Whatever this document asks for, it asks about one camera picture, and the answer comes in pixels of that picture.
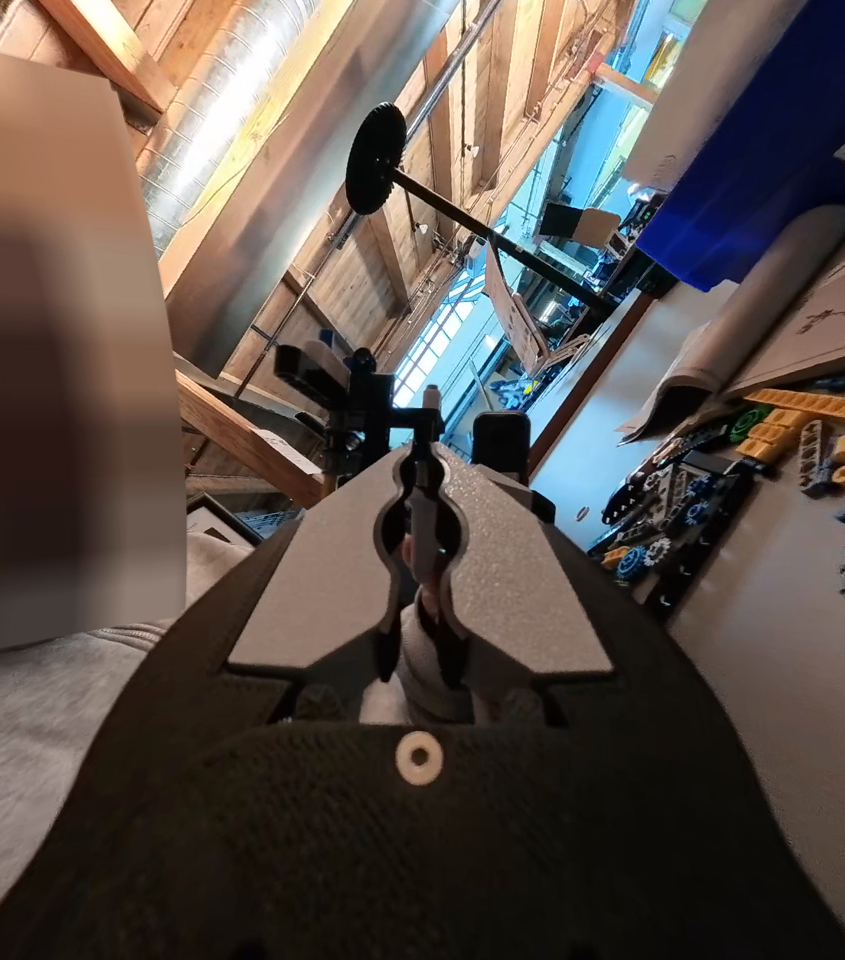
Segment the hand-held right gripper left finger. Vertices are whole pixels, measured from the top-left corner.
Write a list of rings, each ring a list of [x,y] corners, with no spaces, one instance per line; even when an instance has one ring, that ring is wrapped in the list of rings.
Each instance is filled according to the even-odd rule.
[[[383,522],[401,507],[399,448],[308,510],[227,664],[295,683],[388,679],[400,652],[399,574]]]

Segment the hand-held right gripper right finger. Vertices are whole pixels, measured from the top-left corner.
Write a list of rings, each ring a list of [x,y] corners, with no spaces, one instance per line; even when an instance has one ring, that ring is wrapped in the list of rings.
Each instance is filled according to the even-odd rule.
[[[533,507],[543,498],[437,442],[440,499],[460,527],[460,545],[440,587],[453,635],[464,642],[472,689],[518,689],[608,676],[611,660]]]

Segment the black lego technic assembly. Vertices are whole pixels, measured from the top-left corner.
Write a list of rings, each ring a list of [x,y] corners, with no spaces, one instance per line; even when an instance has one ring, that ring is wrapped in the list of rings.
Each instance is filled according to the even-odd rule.
[[[327,412],[323,439],[323,494],[354,480],[391,450],[391,432],[412,433],[409,453],[397,473],[403,485],[408,546],[405,563],[420,587],[431,587],[443,570],[438,539],[438,494],[443,471],[433,444],[444,432],[438,388],[424,391],[421,407],[395,404],[395,378],[377,370],[367,349],[343,359],[323,340],[275,351],[278,379]]]

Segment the pile of mixed lego pieces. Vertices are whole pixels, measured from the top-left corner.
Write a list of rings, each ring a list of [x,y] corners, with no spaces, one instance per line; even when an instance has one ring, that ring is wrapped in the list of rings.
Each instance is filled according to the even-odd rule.
[[[749,457],[733,459],[691,447],[649,460],[609,498],[605,531],[586,554],[627,591],[646,591],[640,603],[666,624],[717,554],[763,479],[776,468]]]

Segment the green lego gear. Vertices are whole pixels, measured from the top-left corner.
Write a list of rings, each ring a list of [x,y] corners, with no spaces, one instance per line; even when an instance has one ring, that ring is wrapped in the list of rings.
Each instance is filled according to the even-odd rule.
[[[764,422],[773,411],[774,407],[769,404],[752,404],[748,409],[741,412],[731,424],[728,432],[728,442],[735,446],[741,445],[748,439],[751,431]]]

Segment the short yellow lego beam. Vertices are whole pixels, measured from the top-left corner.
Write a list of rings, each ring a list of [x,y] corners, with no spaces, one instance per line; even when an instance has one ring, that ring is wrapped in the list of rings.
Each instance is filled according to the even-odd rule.
[[[798,446],[802,428],[810,418],[808,412],[774,408],[765,419],[752,426],[735,453],[763,464],[774,464]]]

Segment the grey lego beam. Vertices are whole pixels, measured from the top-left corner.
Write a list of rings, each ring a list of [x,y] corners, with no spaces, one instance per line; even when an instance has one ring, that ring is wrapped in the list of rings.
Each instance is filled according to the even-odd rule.
[[[824,498],[836,488],[836,465],[832,458],[833,430],[821,418],[808,421],[800,429],[797,451],[798,488],[804,496]]]

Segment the long yellow lego beam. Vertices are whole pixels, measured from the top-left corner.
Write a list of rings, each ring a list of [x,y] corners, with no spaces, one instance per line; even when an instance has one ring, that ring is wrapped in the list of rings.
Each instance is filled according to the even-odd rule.
[[[763,388],[745,393],[743,399],[845,424],[845,395],[841,394]]]

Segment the open lego instruction booklet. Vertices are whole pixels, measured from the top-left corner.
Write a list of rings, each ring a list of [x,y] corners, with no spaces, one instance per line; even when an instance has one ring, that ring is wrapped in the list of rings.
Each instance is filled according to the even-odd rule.
[[[660,436],[704,402],[845,369],[845,206],[800,214],[684,340],[623,443]]]

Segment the black rectangular box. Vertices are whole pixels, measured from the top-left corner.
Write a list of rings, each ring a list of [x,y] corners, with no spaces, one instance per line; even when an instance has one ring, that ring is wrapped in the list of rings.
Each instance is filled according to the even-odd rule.
[[[528,485],[531,422],[522,411],[478,414],[472,425],[470,462]]]

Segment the person's grey hoodie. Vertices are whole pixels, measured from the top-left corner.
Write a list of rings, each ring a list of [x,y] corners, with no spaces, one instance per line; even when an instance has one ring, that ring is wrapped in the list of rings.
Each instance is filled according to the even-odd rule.
[[[253,551],[189,534],[187,608],[176,620],[80,631],[0,650],[0,901],[73,787],[103,823],[175,766],[185,716],[220,674],[299,524]]]

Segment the black and white board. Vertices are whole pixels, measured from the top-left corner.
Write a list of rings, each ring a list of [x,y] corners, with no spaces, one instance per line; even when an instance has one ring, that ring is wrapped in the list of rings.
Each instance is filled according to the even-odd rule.
[[[581,246],[602,249],[621,225],[619,214],[600,208],[577,208],[549,201],[536,228],[540,237],[568,239]]]

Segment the black pole with round disc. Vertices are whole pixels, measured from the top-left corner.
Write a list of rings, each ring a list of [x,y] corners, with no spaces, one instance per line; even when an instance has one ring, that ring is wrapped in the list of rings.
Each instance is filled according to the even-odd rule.
[[[482,239],[494,252],[503,252],[524,268],[570,294],[597,317],[609,317],[618,302],[607,291],[597,293],[548,261],[480,222],[463,208],[435,193],[402,170],[407,144],[405,115],[393,103],[376,106],[363,121],[353,140],[345,169],[345,195],[352,211],[363,217],[384,207],[394,186],[423,201]]]

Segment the plywood sheet frame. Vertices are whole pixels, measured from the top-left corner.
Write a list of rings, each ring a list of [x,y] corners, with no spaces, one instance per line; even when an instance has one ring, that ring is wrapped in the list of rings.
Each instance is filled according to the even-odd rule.
[[[590,343],[596,338],[595,334],[581,334],[562,346],[550,349],[520,294],[507,285],[499,255],[490,243],[486,245],[483,293],[488,296],[504,336],[527,377],[535,378],[559,362],[575,360],[590,349]]]

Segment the silver ventilation duct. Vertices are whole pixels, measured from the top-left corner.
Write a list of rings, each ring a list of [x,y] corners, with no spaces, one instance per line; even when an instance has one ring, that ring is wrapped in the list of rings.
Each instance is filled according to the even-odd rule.
[[[236,1],[136,161],[155,256],[196,215],[217,169],[275,87],[292,99],[351,2]]]

